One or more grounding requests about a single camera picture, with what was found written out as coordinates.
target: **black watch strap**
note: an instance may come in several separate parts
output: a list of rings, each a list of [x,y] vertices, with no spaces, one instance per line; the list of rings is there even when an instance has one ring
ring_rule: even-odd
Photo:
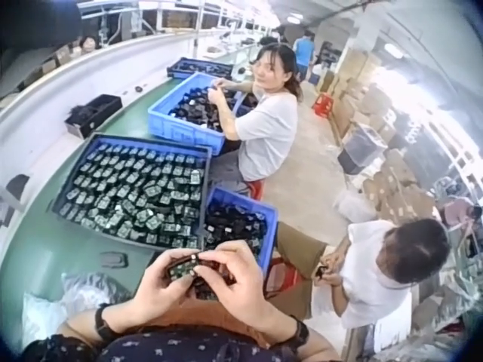
[[[107,324],[107,322],[103,319],[103,311],[106,307],[109,307],[110,304],[101,304],[99,308],[96,310],[95,314],[95,323],[96,323],[96,331],[99,337],[104,342],[112,342],[115,339],[119,338],[121,335],[119,333],[114,332],[111,330],[111,327]]]
[[[309,341],[309,328],[307,328],[304,322],[300,321],[293,315],[291,315],[291,317],[297,322],[297,330],[295,331],[294,336],[287,339],[285,342],[273,345],[271,348],[277,348],[282,346],[288,347],[294,354],[297,354],[297,349],[299,349]]]

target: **white shirt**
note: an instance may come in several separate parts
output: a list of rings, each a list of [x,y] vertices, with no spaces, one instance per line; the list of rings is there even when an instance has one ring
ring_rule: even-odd
[[[340,271],[349,298],[341,317],[346,329],[377,322],[395,311],[411,290],[411,285],[402,285],[386,277],[376,264],[384,235],[394,227],[386,220],[349,225],[351,245]],[[328,285],[314,287],[312,316],[326,312],[334,312],[332,289]]]
[[[297,98],[288,92],[265,94],[254,87],[258,106],[235,121],[241,141],[238,166],[245,181],[265,179],[288,156],[297,133]]]

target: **red stool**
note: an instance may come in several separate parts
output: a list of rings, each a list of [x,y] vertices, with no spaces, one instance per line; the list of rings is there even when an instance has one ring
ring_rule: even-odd
[[[312,109],[316,115],[327,118],[331,113],[332,106],[334,105],[334,99],[326,93],[322,93],[318,96]]]
[[[264,179],[258,179],[257,181],[247,182],[247,186],[250,189],[251,198],[257,201],[260,201],[262,199],[264,183],[265,183]]]
[[[280,286],[276,286],[275,289],[268,290],[268,282],[270,280],[270,274],[272,273],[273,268],[275,267],[283,267],[285,269],[284,278]],[[295,267],[291,264],[287,264],[281,257],[273,258],[269,265],[269,270],[266,273],[265,283],[263,285],[263,292],[266,296],[272,297],[284,290],[287,290],[297,284],[299,281],[303,280],[302,275],[295,269]]]

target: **blue plastic crate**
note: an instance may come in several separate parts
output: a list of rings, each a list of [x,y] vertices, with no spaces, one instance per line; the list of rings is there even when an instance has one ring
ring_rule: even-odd
[[[177,70],[177,67],[185,66],[185,65],[195,66],[197,67],[197,70],[195,70],[194,72],[190,70]],[[202,72],[204,74],[215,76],[215,74],[211,74],[209,71],[205,72],[202,69],[202,67],[206,67],[206,66],[219,66],[223,70],[223,74],[216,75],[218,78],[226,78],[226,79],[232,78],[232,72],[233,72],[232,64],[216,63],[216,62],[210,62],[206,60],[197,60],[197,59],[190,59],[185,57],[182,57],[175,64],[173,64],[172,66],[169,66],[166,69],[166,73],[168,74],[168,77],[175,78],[175,79],[186,79],[195,72]]]
[[[154,136],[180,143],[209,146],[213,150],[213,155],[219,155],[225,142],[223,133],[202,128],[197,124],[169,115],[186,93],[193,88],[209,87],[214,79],[216,77],[211,75],[195,73],[150,106],[148,109],[148,131]],[[243,94],[238,92],[235,98],[237,102],[233,112],[236,112],[242,103]]]
[[[97,149],[101,143],[107,143],[112,146],[129,146],[129,147],[144,148],[149,151],[154,150],[154,151],[163,152],[163,153],[172,152],[176,155],[190,155],[190,156],[194,156],[197,159],[205,160],[205,175],[204,175],[203,184],[202,184],[201,205],[199,208],[200,216],[197,222],[198,230],[195,232],[195,234],[198,236],[198,248],[202,249],[204,245],[202,235],[203,235],[203,227],[205,224],[206,200],[208,196],[207,195],[208,171],[210,169],[210,160],[211,160],[211,149],[208,147],[180,145],[179,143],[174,143],[166,140],[146,140],[146,139],[134,138],[134,137],[120,137],[120,136],[104,135],[102,133],[93,133],[91,138],[88,141],[86,141],[86,145],[82,150],[81,155],[75,161],[74,166],[70,170],[69,175],[66,178],[66,181],[64,182],[64,184],[62,184],[62,187],[60,188],[60,191],[57,197],[53,200],[53,202],[51,202],[51,205],[49,207],[51,212],[57,214],[63,220],[82,228],[82,226],[80,226],[77,222],[69,221],[63,218],[60,215],[60,209],[66,202],[67,192],[69,192],[74,187],[73,182],[74,182],[74,179],[78,176],[78,173],[80,171],[79,169],[84,163],[88,161],[87,156],[91,154],[95,149]],[[126,244],[136,245],[139,247],[146,247],[149,249],[160,250],[160,251],[164,251],[167,249],[166,247],[159,246],[159,245],[125,240],[116,235],[111,235],[104,232],[97,232],[97,233],[106,238],[110,238]]]
[[[264,204],[263,202],[255,201],[252,198],[247,198],[243,195],[228,191],[220,187],[214,187],[211,190],[206,205],[216,200],[221,204],[238,205],[243,207],[250,213],[262,213],[266,220],[266,234],[262,242],[260,255],[258,256],[258,265],[262,268],[263,275],[269,269],[270,260],[272,259],[272,252],[275,243],[275,234],[277,232],[278,211],[274,207]]]

